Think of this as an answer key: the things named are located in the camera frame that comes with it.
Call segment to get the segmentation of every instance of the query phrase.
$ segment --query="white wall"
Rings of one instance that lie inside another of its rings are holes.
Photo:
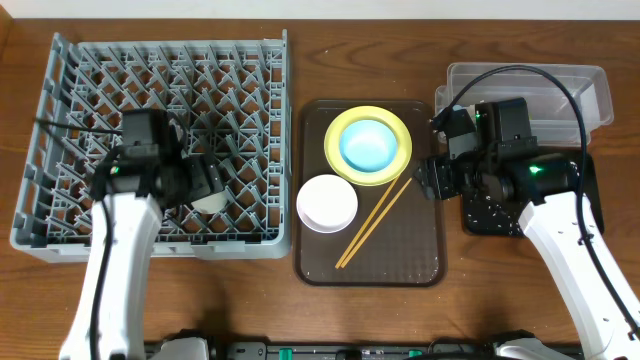
[[[638,20],[640,0],[0,0],[14,18]]]

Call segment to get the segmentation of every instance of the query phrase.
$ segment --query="dark brown placemat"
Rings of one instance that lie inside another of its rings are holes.
[[[298,184],[322,174],[334,174],[324,155],[324,136],[329,124],[343,111],[373,105],[396,114],[407,126],[413,142],[411,161],[387,197],[384,206],[413,176],[418,160],[437,149],[429,118],[433,112],[419,101],[318,100],[302,112],[302,163]],[[320,234],[298,222],[295,267],[300,278],[316,286],[433,286],[446,272],[442,205],[429,201],[417,181],[412,181],[384,219],[344,269],[336,262],[369,216],[390,183],[381,186],[353,185],[358,213],[344,230]]]

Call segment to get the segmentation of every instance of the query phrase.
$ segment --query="chopsticks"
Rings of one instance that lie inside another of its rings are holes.
[[[382,203],[384,202],[384,200],[387,198],[387,196],[389,195],[389,193],[391,192],[391,189],[393,188],[393,186],[396,184],[396,182],[398,181],[398,178],[395,178],[393,180],[393,182],[391,183],[391,185],[389,185],[389,187],[387,188],[387,190],[384,192],[384,194],[382,195],[382,197],[380,198],[380,200],[378,201],[378,203],[376,204],[376,206],[373,208],[373,211],[371,211],[371,214],[369,214],[369,217],[367,218],[367,220],[364,222],[364,224],[362,224],[362,227],[360,228],[360,230],[358,231],[358,233],[356,234],[356,236],[353,238],[353,240],[351,240],[351,243],[349,244],[349,246],[347,247],[347,249],[344,251],[344,254],[342,254],[342,257],[340,257],[340,260],[338,260],[338,263],[336,264],[336,269],[339,268],[344,268],[345,266],[347,266],[347,264],[349,263],[349,261],[351,261],[351,258],[353,257],[353,255],[356,254],[356,252],[358,252],[358,250],[360,249],[360,247],[362,246],[362,244],[364,244],[365,241],[367,241],[367,239],[369,238],[369,235],[371,235],[371,233],[373,232],[373,230],[375,230],[376,226],[378,226],[378,224],[380,223],[380,221],[382,221],[382,219],[385,217],[385,215],[387,215],[387,212],[389,212],[389,210],[391,209],[391,207],[393,207],[393,204],[395,204],[395,202],[398,200],[398,198],[400,198],[400,195],[402,195],[402,193],[404,192],[404,190],[407,188],[407,186],[409,186],[409,183],[411,182],[412,178],[409,178],[409,180],[407,180],[407,182],[400,188],[400,190],[398,191],[398,193],[393,197],[393,199],[391,199],[391,201],[389,202],[389,204],[384,208],[384,210],[382,210],[382,212],[380,213],[380,215],[378,215],[378,218],[376,218],[376,221],[373,222],[373,225],[371,225],[371,227],[369,228],[369,230],[367,230],[367,232],[364,234],[364,236],[362,237],[362,239],[360,239],[358,241],[358,238],[360,237],[360,235],[362,234],[362,232],[364,231],[364,229],[367,227],[367,225],[369,225],[369,222],[371,222],[371,219],[373,219],[373,216],[375,215],[375,213],[378,211],[378,209],[380,208],[380,206],[382,205]]]

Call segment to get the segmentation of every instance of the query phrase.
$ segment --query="green light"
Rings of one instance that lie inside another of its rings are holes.
[[[531,174],[535,175],[535,174],[539,173],[540,171],[542,171],[542,168],[539,168],[539,167],[533,165],[533,166],[529,166],[529,171],[531,171]]]

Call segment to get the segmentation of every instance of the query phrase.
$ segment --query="yellow plate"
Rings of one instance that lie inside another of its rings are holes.
[[[344,161],[340,153],[340,136],[349,125],[360,120],[375,120],[383,123],[391,129],[398,142],[396,157],[389,166],[380,171],[365,173],[355,170]],[[409,164],[411,149],[411,136],[402,120],[391,111],[375,106],[359,106],[338,115],[329,125],[324,137],[324,154],[329,165],[336,174],[356,185],[381,185],[395,179]]]

